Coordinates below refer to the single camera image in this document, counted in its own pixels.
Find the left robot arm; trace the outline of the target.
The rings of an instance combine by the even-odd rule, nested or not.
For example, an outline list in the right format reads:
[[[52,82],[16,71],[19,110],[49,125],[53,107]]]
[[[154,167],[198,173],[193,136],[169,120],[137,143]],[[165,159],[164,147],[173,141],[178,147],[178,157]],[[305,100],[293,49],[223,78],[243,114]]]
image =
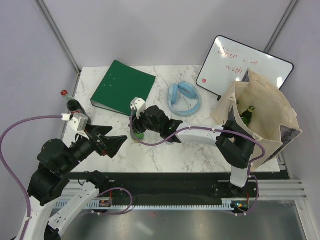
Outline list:
[[[59,240],[82,209],[94,198],[110,191],[109,178],[99,171],[89,172],[86,182],[76,195],[55,215],[51,212],[69,184],[69,173],[92,153],[113,158],[128,139],[125,135],[107,136],[111,126],[90,125],[84,131],[88,137],[66,146],[60,139],[47,141],[37,156],[40,162],[32,175],[27,194],[30,210],[16,239]]]

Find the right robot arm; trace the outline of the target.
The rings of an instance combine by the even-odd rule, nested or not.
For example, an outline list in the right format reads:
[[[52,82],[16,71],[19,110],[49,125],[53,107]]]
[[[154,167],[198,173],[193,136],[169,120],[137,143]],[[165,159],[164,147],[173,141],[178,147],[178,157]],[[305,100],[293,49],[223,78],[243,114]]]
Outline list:
[[[190,125],[181,120],[170,119],[164,111],[154,105],[149,108],[130,105],[130,133],[139,143],[155,147],[163,143],[197,143],[216,147],[224,159],[231,165],[229,191],[235,197],[247,191],[249,179],[249,161],[255,149],[255,140],[234,121],[224,125]],[[158,133],[162,141],[146,143],[138,138],[146,131]]]

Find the beige canvas bag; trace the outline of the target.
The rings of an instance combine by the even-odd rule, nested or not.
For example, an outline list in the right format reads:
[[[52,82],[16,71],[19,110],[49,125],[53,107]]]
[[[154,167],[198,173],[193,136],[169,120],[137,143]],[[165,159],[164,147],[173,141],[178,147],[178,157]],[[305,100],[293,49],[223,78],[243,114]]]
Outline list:
[[[255,110],[251,123],[246,126],[241,115],[249,106],[254,106]],[[211,117],[218,125],[235,121],[264,147],[264,157],[255,160],[251,170],[275,158],[302,133],[297,114],[283,93],[267,78],[250,69],[242,81],[232,83]]]

